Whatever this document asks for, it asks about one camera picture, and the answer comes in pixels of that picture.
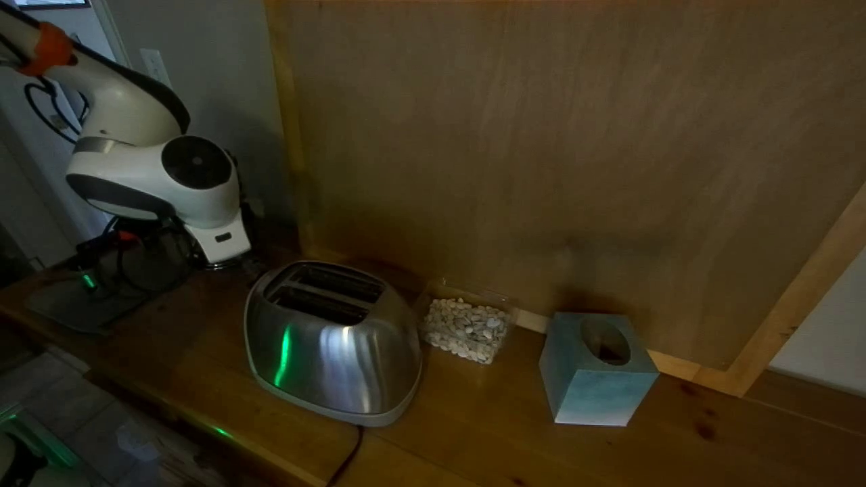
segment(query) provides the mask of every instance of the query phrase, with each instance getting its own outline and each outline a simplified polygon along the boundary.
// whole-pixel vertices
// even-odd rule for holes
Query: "small box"
[[[556,426],[625,427],[658,379],[620,315],[554,315],[539,365]]]

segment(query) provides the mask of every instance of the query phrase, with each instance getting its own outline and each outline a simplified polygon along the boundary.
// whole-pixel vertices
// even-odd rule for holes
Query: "wooden counter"
[[[252,379],[240,277],[198,274],[100,342],[21,306],[46,280],[2,291],[0,315],[289,479],[325,484],[348,456],[353,427]],[[655,385],[625,431],[556,427],[539,352],[540,335],[527,330],[513,330],[489,368],[424,349],[414,407],[366,433],[343,484],[866,484],[864,437],[674,379]]]

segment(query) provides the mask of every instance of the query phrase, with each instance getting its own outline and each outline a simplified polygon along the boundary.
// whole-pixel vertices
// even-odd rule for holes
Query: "toaster slot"
[[[271,296],[271,304],[275,304],[282,308],[303,312],[303,315],[312,315],[312,318],[320,318],[320,320],[336,323],[336,326],[358,326],[366,320],[366,312],[351,304],[343,304],[343,300],[336,300],[326,296],[317,296],[309,291],[298,291],[298,288],[275,291]]]
[[[295,265],[289,281],[362,304],[375,304],[381,296],[379,281],[336,265]]]

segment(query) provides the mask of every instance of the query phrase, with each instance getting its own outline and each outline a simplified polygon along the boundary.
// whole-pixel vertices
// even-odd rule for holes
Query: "stainless steel toaster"
[[[243,335],[261,387],[351,426],[394,422],[422,375],[414,312],[385,280],[345,265],[264,274],[248,291]]]

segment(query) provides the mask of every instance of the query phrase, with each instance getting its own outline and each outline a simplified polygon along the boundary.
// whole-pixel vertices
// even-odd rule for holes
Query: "tissue box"
[[[625,427],[658,368],[620,315],[554,315],[540,379],[556,426]]]

